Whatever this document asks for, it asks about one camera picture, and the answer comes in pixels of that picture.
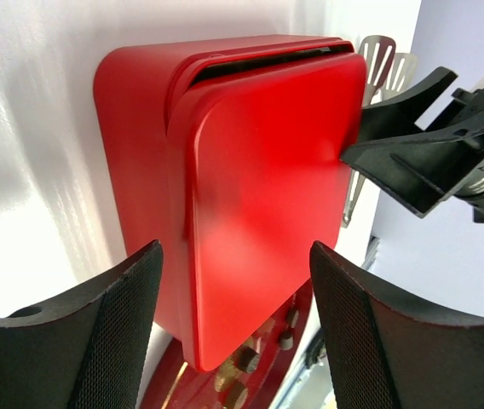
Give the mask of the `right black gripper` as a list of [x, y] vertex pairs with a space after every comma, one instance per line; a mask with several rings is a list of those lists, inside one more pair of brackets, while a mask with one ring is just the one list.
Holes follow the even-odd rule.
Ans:
[[467, 102], [456, 90], [455, 102], [429, 126], [442, 130], [480, 115], [476, 132], [419, 133], [416, 125], [457, 78], [439, 66], [410, 89], [364, 107], [358, 143], [341, 159], [419, 217], [454, 195], [473, 207], [475, 223], [484, 223], [484, 88], [470, 93]]

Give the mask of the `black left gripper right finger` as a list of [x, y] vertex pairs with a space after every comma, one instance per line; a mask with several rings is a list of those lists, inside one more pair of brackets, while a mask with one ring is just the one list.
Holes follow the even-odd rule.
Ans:
[[340, 408], [484, 408], [484, 317], [387, 282], [321, 242], [310, 273]]

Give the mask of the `red square box lid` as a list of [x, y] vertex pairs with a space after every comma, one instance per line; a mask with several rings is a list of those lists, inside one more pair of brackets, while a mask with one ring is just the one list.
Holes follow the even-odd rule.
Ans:
[[209, 371], [309, 277], [308, 251], [332, 244], [358, 134], [359, 55], [200, 82], [167, 133], [171, 242], [185, 359]]

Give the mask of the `red square chocolate box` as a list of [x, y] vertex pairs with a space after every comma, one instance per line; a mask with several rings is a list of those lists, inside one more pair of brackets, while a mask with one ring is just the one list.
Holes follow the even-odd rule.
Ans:
[[175, 280], [165, 266], [171, 242], [167, 133], [176, 103], [206, 80], [345, 54], [358, 55], [337, 37], [265, 35], [125, 46], [97, 67], [95, 108], [125, 249], [134, 252], [154, 239], [162, 244], [155, 319], [181, 343]]

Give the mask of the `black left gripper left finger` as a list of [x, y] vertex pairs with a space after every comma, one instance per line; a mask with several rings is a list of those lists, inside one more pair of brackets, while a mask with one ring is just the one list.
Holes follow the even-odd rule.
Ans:
[[133, 408], [164, 253], [154, 240], [68, 291], [0, 318], [0, 408]]

